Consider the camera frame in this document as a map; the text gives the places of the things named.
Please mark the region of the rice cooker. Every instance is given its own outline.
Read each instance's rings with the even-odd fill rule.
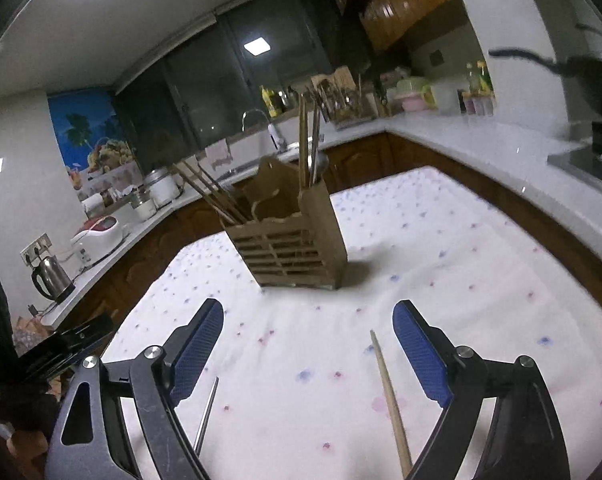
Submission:
[[[123,225],[113,216],[93,218],[70,240],[74,253],[91,267],[112,253],[123,241]]]
[[[145,189],[150,190],[150,196],[155,201],[157,208],[169,204],[180,194],[170,171],[167,168],[154,170],[143,180]]]

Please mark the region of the white tablecloth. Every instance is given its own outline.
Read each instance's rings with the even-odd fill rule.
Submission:
[[[225,234],[185,247],[127,317],[105,361],[136,356],[206,298],[225,308],[219,341],[176,412],[191,440],[215,376],[201,460],[216,480],[398,480],[399,461],[369,330],[379,337],[413,458],[441,409],[391,325],[411,300],[454,345],[483,358],[532,356],[568,447],[572,478],[602,458],[602,311],[501,212],[432,168],[332,196],[348,248],[340,290],[261,289]],[[472,478],[492,416],[486,400],[457,478]],[[156,472],[133,402],[126,421],[144,478]]]

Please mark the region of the blue gripper pad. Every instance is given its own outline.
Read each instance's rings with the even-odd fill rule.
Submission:
[[[395,305],[392,324],[424,393],[428,399],[436,400],[441,408],[445,408],[452,400],[452,392],[447,385],[446,365],[424,332],[424,329],[430,332],[431,327],[409,301]]]
[[[210,357],[212,348],[219,339],[219,334],[223,328],[223,307],[221,303],[216,300],[207,301],[214,301],[215,304],[206,314],[203,322],[193,333],[190,340],[187,341],[173,368],[174,383],[170,392],[170,399],[174,406],[177,406],[181,400],[187,399],[192,394],[194,385],[199,380],[207,358]]]

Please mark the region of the wall poster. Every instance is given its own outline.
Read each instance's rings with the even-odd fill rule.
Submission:
[[[47,102],[56,142],[79,200],[111,187],[121,191],[143,182],[106,89],[57,94]]]

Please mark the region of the white countertop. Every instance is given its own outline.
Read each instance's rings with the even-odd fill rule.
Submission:
[[[280,124],[279,129],[294,128],[297,118],[286,123]],[[546,162],[548,155],[567,152],[581,146],[581,143],[498,123],[488,117],[452,117],[422,112],[378,119],[340,132],[335,131],[332,124],[324,124],[321,127],[324,141],[320,147],[329,148],[383,131],[428,146],[523,194],[540,210],[574,233],[602,260],[602,194]],[[296,157],[297,151],[291,150],[281,159],[292,160]],[[230,167],[224,166],[218,173]],[[253,168],[236,174],[226,182],[238,182],[255,171],[256,168]],[[187,187],[179,199],[162,208],[153,218],[134,226],[116,251],[76,278],[76,290],[49,312],[43,318],[43,323],[58,327],[94,283],[137,241],[170,213],[199,198],[198,193]]]

